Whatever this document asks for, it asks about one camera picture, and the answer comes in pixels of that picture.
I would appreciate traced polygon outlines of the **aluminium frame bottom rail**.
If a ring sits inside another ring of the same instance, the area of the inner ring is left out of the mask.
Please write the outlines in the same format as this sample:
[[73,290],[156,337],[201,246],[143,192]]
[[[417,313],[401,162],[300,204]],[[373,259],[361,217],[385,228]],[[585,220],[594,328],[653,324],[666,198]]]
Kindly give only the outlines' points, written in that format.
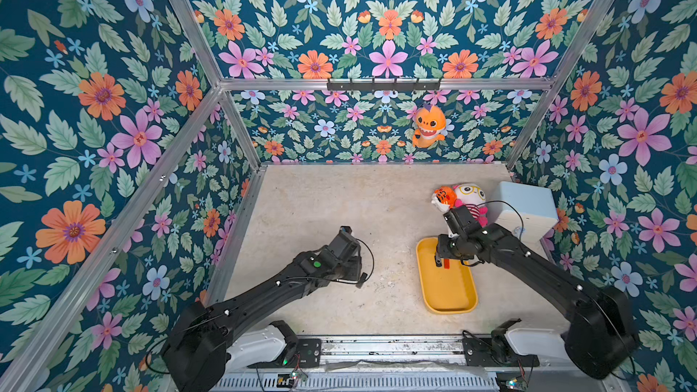
[[232,225],[228,239],[223,245],[221,260],[212,274],[209,288],[203,298],[205,307],[210,307],[226,299],[226,293],[232,280],[232,274],[234,273],[246,232],[252,220],[252,214],[258,201],[266,172],[267,166],[262,166],[250,177],[249,190],[241,200],[239,212],[237,212],[237,220]]

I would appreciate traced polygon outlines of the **aluminium frame post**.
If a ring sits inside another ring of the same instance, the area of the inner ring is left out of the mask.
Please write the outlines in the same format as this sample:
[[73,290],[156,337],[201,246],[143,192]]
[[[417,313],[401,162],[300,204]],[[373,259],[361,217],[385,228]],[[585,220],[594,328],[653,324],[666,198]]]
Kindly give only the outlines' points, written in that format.
[[242,116],[234,104],[231,92],[223,88],[223,73],[214,58],[212,49],[200,25],[197,23],[190,0],[169,0],[169,2],[174,14],[182,25],[183,32],[199,64],[203,68],[203,73],[209,81],[212,90],[221,93],[221,107],[231,122],[232,130],[236,134],[250,169],[254,173],[259,172],[261,170],[261,160],[253,147],[252,138],[248,133]]

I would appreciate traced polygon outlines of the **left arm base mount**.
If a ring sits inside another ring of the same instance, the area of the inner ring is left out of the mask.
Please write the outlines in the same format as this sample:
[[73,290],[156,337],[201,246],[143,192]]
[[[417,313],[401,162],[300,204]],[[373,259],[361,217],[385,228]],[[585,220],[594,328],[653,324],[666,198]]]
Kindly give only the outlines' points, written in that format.
[[277,359],[253,364],[250,368],[317,368],[321,363],[321,350],[321,339],[299,339]]

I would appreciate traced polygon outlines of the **orange tiger plush toy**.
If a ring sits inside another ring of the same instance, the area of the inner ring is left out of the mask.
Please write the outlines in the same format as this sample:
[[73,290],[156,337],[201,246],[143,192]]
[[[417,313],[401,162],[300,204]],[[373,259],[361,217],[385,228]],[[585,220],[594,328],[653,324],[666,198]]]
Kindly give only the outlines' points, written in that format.
[[454,208],[457,202],[457,194],[449,186],[443,186],[435,190],[431,196],[431,203],[441,212],[445,213]]

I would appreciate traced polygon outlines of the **yellow plastic storage tray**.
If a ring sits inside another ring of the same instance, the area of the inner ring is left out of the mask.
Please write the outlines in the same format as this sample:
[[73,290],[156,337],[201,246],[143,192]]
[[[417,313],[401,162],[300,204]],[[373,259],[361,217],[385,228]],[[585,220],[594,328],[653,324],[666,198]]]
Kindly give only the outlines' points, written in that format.
[[422,239],[416,247],[422,297],[428,310],[439,315],[459,315],[477,308],[478,295],[470,268],[450,260],[450,269],[434,261],[437,238]]

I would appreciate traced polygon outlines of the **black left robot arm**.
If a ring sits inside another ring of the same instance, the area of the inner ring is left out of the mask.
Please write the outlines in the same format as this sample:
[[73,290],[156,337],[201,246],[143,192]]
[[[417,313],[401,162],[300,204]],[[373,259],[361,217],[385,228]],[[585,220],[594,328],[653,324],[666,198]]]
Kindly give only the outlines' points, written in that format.
[[180,391],[209,391],[232,360],[228,348],[252,326],[332,283],[359,288],[367,279],[361,243],[352,228],[342,226],[329,244],[299,253],[256,287],[209,307],[201,301],[188,306],[169,332],[161,357]]

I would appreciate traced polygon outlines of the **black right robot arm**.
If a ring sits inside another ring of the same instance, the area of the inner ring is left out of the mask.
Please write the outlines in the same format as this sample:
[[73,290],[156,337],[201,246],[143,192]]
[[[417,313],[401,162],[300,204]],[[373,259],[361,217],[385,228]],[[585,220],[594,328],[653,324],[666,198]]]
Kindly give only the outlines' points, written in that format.
[[526,247],[510,230],[482,226],[465,206],[443,214],[449,233],[439,236],[436,261],[469,261],[506,270],[552,304],[569,321],[566,355],[584,374],[603,380],[631,359],[640,339],[629,297],[597,288],[564,272]]

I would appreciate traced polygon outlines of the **black hook rail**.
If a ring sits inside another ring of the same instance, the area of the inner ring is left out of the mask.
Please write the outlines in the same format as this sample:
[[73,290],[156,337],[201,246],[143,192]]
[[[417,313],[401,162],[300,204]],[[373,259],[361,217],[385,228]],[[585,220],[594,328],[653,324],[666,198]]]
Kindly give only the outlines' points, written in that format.
[[435,91],[441,88],[442,81],[439,79],[336,79],[328,80],[326,87],[328,91],[347,91],[371,93],[377,91],[413,93],[418,91]]

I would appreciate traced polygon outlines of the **pink white doll plush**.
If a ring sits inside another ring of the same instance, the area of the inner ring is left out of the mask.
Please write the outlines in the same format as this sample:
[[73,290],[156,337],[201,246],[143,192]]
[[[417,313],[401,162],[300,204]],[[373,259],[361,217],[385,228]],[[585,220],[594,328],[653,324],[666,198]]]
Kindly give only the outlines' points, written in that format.
[[482,227],[488,225],[488,207],[486,194],[482,188],[473,183],[462,183],[454,188],[455,207],[466,207]]

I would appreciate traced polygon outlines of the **orange dinosaur plush toy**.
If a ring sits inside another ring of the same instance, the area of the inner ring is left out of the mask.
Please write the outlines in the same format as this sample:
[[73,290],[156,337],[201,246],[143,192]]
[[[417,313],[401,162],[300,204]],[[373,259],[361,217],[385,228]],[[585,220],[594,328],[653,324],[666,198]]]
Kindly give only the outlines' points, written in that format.
[[415,127],[412,144],[417,148],[428,148],[445,140],[446,116],[439,107],[424,105],[415,114]]

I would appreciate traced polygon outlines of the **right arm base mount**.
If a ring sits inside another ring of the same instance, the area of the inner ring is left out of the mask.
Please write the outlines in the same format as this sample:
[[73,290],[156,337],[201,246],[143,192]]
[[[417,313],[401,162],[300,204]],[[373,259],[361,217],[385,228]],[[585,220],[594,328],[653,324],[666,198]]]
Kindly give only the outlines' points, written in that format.
[[466,364],[470,367],[532,367],[540,366],[536,355],[519,355],[506,340],[506,332],[521,319],[510,319],[496,327],[489,335],[479,336],[462,331],[462,347]]

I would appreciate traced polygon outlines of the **light blue white box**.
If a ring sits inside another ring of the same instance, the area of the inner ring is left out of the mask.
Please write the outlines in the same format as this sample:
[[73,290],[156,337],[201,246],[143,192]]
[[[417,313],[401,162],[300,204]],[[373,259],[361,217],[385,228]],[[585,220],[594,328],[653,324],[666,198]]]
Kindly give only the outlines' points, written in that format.
[[488,221],[510,230],[528,246],[559,222],[552,191],[522,183],[500,183],[486,199]]

